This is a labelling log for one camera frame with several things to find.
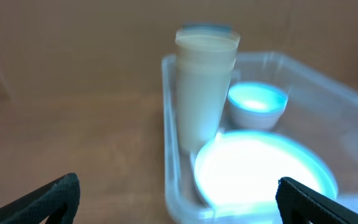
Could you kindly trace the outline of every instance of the brown table surface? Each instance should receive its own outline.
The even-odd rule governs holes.
[[[0,206],[75,172],[75,223],[172,223],[163,155],[161,92],[0,100]]]

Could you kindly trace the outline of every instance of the clear plastic container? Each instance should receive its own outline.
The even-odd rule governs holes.
[[[338,184],[337,202],[358,213],[358,92],[277,52],[239,53],[238,81],[274,84],[289,94],[273,132],[302,143],[329,166]],[[175,122],[175,56],[162,61],[165,129],[165,201],[177,223],[280,223],[277,214],[238,215],[214,211],[199,198],[192,157],[178,150]],[[232,129],[222,116],[220,131]]]

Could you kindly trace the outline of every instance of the translucent storage box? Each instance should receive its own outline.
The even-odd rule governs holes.
[[[358,213],[358,92],[277,52],[239,53],[233,73],[242,81],[274,84],[289,94],[272,130],[302,143],[329,166],[338,184],[337,202]],[[175,121],[175,56],[162,60],[165,129],[165,201],[177,223],[280,223],[279,214],[217,212],[199,198],[193,156],[178,150]],[[227,107],[221,130],[232,129]]]

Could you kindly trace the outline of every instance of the brown wall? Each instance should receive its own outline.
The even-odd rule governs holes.
[[[188,21],[232,24],[240,50],[284,50],[358,80],[356,0],[0,0],[0,70],[18,99],[160,91]]]

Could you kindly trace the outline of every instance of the tall beige cup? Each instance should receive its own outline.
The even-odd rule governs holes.
[[[187,154],[216,135],[239,40],[238,34],[211,29],[177,32],[178,143]]]

